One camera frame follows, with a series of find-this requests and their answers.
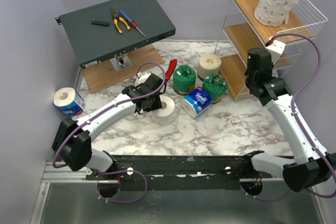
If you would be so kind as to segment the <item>floral roll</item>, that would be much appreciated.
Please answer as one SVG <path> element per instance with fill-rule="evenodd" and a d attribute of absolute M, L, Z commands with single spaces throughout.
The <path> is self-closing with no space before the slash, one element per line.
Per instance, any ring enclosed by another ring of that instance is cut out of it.
<path fill-rule="evenodd" d="M 260 0 L 254 17 L 263 25 L 280 26 L 287 24 L 289 13 L 299 0 Z"/>
<path fill-rule="evenodd" d="M 160 99 L 162 107 L 152 111 L 151 118 L 154 123 L 161 126 L 166 126 L 171 124 L 177 117 L 175 112 L 175 103 L 170 97 L 166 95 L 160 95 Z"/>

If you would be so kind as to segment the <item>floral roll front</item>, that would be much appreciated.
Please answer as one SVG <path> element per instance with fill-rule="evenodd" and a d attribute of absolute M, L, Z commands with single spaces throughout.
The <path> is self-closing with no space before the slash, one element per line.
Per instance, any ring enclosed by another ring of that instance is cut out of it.
<path fill-rule="evenodd" d="M 299 0 L 260 0 L 254 17 L 263 25 L 280 26 L 287 24 L 289 13 Z"/>

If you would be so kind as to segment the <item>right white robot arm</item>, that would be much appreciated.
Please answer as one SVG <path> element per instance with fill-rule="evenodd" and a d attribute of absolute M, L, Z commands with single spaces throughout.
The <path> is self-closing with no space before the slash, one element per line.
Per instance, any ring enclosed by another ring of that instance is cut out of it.
<path fill-rule="evenodd" d="M 292 104 L 291 91 L 282 78 L 272 75 L 271 53 L 265 48 L 248 50 L 246 86 L 276 119 L 291 147 L 293 158 L 271 156 L 255 151 L 245 156 L 242 173 L 249 178 L 259 172 L 282 178 L 287 186 L 300 192 L 327 181 L 335 171 L 335 154 L 330 154 L 315 138 Z"/>

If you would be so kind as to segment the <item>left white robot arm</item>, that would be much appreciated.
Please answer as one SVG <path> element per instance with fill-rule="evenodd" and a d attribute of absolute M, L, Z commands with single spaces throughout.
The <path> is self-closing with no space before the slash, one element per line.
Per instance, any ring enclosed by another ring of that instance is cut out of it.
<path fill-rule="evenodd" d="M 84 167 L 98 170 L 104 179 L 112 179 L 116 175 L 116 160 L 106 151 L 98 151 L 91 143 L 101 133 L 119 120 L 140 112 L 150 112 L 162 107 L 160 90 L 165 81 L 155 74 L 150 74 L 144 83 L 124 88 L 113 101 L 97 111 L 73 120 L 70 117 L 60 122 L 52 150 L 55 158 L 64 164 L 53 167 L 69 167 L 76 172 Z"/>

